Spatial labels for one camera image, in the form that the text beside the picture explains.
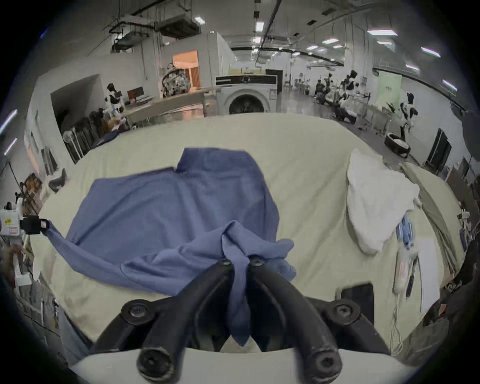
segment doorway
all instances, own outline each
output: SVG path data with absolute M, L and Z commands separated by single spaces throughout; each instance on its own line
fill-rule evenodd
M 283 70 L 279 69 L 266 69 L 265 70 L 266 75 L 276 75 L 276 93 L 277 95 L 282 92 L 282 87 L 283 87 Z
M 196 50 L 173 55 L 172 63 L 176 68 L 185 70 L 190 84 L 189 92 L 200 88 L 200 68 L 198 66 L 198 52 Z

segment phone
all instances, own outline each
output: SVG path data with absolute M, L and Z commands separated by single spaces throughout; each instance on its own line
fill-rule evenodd
M 373 298 L 373 285 L 371 283 L 359 284 L 349 288 L 343 288 L 337 299 L 348 299 L 356 303 L 361 313 L 374 324 L 375 320 L 375 301 Z

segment white cable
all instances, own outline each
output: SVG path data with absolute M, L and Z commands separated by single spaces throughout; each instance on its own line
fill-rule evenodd
M 403 349 L 402 335 L 398 330 L 398 298 L 399 298 L 399 295 L 395 295 L 395 309 L 393 312 L 394 324 L 393 324 L 392 332 L 390 333 L 390 354 L 392 356 L 398 355 Z M 398 344 L 395 347 L 393 347 L 394 339 L 396 335 L 398 337 Z

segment screw head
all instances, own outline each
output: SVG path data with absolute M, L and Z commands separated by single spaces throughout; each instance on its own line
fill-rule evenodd
M 133 317 L 144 317 L 147 314 L 147 307 L 142 304 L 135 304 L 130 308 L 129 314 Z
M 341 304 L 335 307 L 335 313 L 342 317 L 349 317 L 352 314 L 352 307 Z
M 145 350 L 138 357 L 137 367 L 140 373 L 149 378 L 162 379 L 171 375 L 173 369 L 168 356 L 158 350 Z
M 226 265 L 231 265 L 232 262 L 229 259 L 221 259 L 221 260 L 218 260 L 217 264 L 226 266 Z
M 316 356 L 314 367 L 315 373 L 313 376 L 325 379 L 338 375 L 342 369 L 342 362 L 337 353 L 326 351 Z
M 254 258 L 250 260 L 250 265 L 254 267 L 259 267 L 264 264 L 264 261 L 259 258 Z

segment black door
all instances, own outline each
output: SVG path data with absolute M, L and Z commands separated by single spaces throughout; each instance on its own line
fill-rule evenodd
M 279 69 L 266 69 L 265 74 L 276 75 L 276 93 L 279 94 L 282 92 L 283 71 Z

